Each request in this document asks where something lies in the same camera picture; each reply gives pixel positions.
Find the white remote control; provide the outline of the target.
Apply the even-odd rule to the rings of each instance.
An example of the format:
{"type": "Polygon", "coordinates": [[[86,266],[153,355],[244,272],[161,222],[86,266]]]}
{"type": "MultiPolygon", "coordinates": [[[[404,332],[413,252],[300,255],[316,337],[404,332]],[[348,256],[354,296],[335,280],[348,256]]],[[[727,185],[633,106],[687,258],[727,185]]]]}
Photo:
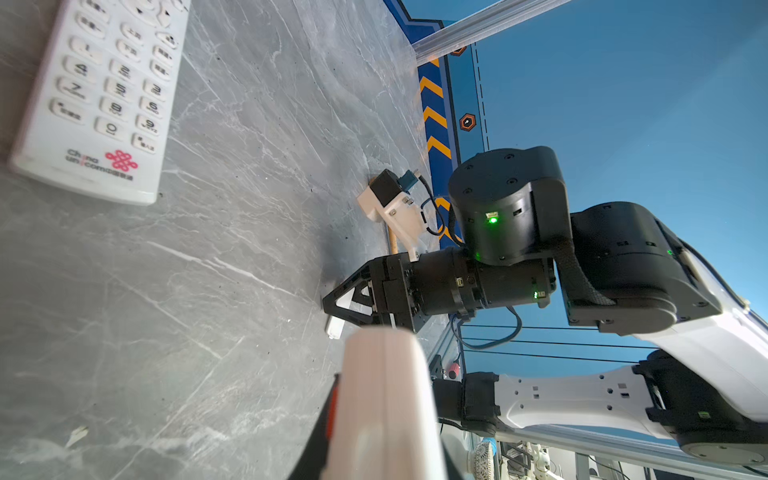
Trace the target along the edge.
{"type": "Polygon", "coordinates": [[[61,3],[9,157],[21,175],[156,202],[191,4],[61,3]]]}

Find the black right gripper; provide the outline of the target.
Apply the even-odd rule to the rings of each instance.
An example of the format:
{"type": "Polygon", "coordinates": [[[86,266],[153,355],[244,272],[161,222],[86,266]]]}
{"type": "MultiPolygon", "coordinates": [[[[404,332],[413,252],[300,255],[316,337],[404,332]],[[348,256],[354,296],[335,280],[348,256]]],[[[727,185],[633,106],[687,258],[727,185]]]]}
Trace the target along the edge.
{"type": "MultiPolygon", "coordinates": [[[[410,290],[411,261],[406,253],[378,257],[336,286],[322,299],[332,319],[357,327],[385,325],[417,332],[418,309],[410,290]]],[[[328,458],[340,375],[320,411],[289,480],[319,480],[328,458]]]]}

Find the white remote with QR label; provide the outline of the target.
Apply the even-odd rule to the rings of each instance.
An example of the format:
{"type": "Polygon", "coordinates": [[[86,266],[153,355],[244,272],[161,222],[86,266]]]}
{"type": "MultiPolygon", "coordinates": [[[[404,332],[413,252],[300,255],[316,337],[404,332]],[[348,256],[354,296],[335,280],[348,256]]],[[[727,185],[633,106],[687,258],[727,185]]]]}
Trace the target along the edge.
{"type": "Polygon", "coordinates": [[[446,479],[443,444],[417,337],[365,327],[345,344],[322,479],[446,479]]]}

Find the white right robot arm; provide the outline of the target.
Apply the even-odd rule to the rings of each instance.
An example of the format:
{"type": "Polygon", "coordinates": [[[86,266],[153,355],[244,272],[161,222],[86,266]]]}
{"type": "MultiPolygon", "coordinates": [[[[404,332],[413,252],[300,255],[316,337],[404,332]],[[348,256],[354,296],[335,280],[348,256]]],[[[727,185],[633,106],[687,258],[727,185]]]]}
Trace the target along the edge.
{"type": "Polygon", "coordinates": [[[765,467],[767,326],[696,249],[635,203],[571,212],[544,146],[479,153],[452,172],[448,193],[451,247],[366,262],[324,297],[324,311],[412,332],[447,315],[459,329],[480,310],[546,307],[560,291],[571,326],[655,349],[592,376],[438,379],[440,419],[495,436],[615,428],[671,439],[699,460],[765,467]]]}

